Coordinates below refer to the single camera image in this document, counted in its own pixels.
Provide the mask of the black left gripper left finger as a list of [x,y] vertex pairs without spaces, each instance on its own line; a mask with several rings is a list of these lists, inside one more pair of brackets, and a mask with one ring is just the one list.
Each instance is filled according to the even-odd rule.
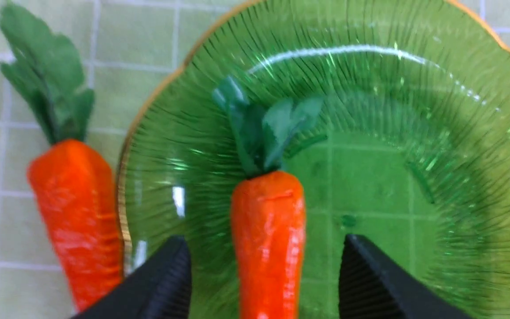
[[183,236],[170,236],[112,292],[75,319],[187,319],[192,259]]

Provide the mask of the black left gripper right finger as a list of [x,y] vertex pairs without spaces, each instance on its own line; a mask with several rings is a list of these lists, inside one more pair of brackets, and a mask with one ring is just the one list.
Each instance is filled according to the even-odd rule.
[[467,319],[366,236],[347,234],[338,280],[342,319]]

